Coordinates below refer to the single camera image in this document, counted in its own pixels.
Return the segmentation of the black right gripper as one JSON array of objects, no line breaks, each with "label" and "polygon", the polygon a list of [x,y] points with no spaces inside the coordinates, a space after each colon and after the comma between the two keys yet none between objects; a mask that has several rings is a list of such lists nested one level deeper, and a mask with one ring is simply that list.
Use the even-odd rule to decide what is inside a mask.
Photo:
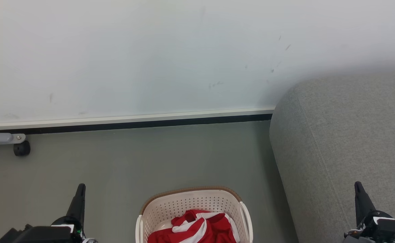
[{"label": "black right gripper", "polygon": [[361,182],[354,184],[357,228],[344,234],[343,243],[395,243],[395,218],[376,211]]}]

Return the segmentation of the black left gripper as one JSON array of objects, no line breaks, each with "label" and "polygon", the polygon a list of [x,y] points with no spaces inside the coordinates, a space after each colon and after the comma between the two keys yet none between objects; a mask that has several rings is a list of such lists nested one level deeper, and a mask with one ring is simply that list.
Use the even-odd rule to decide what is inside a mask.
[{"label": "black left gripper", "polygon": [[85,189],[80,183],[66,216],[60,217],[50,226],[31,226],[25,229],[11,228],[0,238],[0,243],[98,243],[95,238],[84,235]]}]

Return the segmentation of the red garment with white trim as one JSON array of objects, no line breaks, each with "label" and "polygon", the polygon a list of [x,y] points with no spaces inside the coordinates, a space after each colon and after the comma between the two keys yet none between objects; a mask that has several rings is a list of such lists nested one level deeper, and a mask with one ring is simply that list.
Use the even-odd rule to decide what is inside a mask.
[{"label": "red garment with white trim", "polygon": [[240,235],[226,213],[188,210],[158,227],[147,243],[240,243]]}]

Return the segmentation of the grey fabric sofa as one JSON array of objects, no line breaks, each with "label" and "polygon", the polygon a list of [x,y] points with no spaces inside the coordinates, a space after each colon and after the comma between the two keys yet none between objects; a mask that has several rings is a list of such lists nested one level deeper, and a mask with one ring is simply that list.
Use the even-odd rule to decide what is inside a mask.
[{"label": "grey fabric sofa", "polygon": [[269,137],[299,243],[343,241],[357,181],[395,218],[395,71],[298,83]]}]

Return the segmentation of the black caster wheel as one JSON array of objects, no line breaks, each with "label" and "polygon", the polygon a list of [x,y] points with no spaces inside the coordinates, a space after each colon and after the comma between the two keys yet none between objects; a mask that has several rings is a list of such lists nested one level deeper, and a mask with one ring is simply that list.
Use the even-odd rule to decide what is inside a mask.
[{"label": "black caster wheel", "polygon": [[27,140],[25,140],[19,144],[14,144],[13,151],[15,156],[17,157],[27,156],[30,154],[31,151],[30,143]]}]

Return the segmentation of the white and black baseboard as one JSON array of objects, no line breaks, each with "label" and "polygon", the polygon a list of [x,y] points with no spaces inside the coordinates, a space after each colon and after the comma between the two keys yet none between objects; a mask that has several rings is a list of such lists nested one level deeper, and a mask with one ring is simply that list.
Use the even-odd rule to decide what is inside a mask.
[{"label": "white and black baseboard", "polygon": [[13,129],[44,129],[70,126],[92,126],[122,123],[158,122],[160,120],[183,120],[213,117],[232,117],[243,115],[269,115],[273,114],[275,107],[255,109],[227,109],[210,110],[202,112],[179,112],[156,115],[133,115],[113,117],[84,117],[76,119],[37,120],[37,121],[14,121],[12,123],[0,123],[0,131]]}]

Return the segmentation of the cream perforated laundry basket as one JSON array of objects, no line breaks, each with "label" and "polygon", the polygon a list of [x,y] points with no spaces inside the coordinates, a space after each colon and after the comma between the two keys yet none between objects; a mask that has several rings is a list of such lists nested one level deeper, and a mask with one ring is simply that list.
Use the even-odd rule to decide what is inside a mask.
[{"label": "cream perforated laundry basket", "polygon": [[226,187],[194,187],[154,195],[139,213],[135,242],[148,243],[151,233],[167,228],[173,218],[187,210],[225,213],[238,229],[239,243],[253,243],[253,224],[247,206],[236,192]]}]

